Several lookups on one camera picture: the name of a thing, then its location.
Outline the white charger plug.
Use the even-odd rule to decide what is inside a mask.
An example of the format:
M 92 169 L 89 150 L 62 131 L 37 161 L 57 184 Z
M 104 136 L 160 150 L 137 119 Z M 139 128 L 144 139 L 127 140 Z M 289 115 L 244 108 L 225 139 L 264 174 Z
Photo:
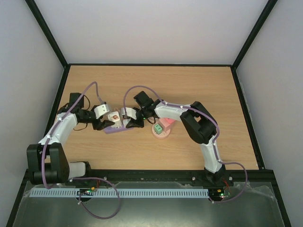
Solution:
M 130 122 L 130 119 L 124 119 L 124 120 L 122 121 L 123 127 L 126 128 L 126 126 L 127 126 L 127 124 L 128 124 L 129 122 Z

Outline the purple power strip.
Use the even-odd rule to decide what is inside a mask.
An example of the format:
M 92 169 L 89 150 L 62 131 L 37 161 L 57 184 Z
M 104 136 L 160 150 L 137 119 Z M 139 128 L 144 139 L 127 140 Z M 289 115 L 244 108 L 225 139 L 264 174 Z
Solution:
M 118 127 L 106 127 L 103 132 L 105 134 L 113 134 L 113 133 L 119 133 L 124 131 L 132 130 L 132 128 L 126 128 L 124 125 L 120 125 Z

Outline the white tiger cube plug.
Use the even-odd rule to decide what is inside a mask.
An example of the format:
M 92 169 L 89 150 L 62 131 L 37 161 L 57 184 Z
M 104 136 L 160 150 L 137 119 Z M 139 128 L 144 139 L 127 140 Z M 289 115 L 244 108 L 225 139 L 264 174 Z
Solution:
M 113 111 L 113 112 L 109 113 L 107 115 L 107 119 L 114 123 L 113 125 L 111 125 L 112 128 L 121 127 L 121 125 L 122 125 L 122 121 L 121 121 L 120 114 L 118 111 Z

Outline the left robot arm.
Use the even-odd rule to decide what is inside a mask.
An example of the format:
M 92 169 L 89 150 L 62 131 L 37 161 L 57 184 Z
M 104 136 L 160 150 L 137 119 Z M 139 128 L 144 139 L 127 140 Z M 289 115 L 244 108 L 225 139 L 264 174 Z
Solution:
M 69 101 L 57 112 L 54 125 L 37 143 L 27 148 L 27 163 L 30 182 L 34 185 L 65 183 L 72 178 L 84 177 L 90 165 L 87 161 L 69 162 L 63 150 L 70 133 L 79 124 L 92 125 L 101 131 L 114 122 L 103 120 L 110 112 L 106 102 L 85 108 L 86 96 L 70 93 Z

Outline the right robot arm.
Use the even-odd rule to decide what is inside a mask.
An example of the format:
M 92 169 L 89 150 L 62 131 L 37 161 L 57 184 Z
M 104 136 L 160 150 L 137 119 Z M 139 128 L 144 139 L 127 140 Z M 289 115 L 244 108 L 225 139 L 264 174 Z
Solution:
M 220 134 L 217 121 L 202 105 L 195 101 L 189 105 L 173 104 L 161 98 L 151 99 L 144 91 L 134 96 L 139 108 L 132 108 L 135 116 L 130 115 L 125 105 L 126 97 L 123 99 L 121 115 L 130 121 L 127 128 L 142 128 L 144 120 L 149 118 L 168 118 L 183 123 L 189 137 L 199 144 L 204 157 L 205 180 L 211 185 L 217 185 L 223 180 L 225 165 L 220 163 L 217 151 L 216 139 Z

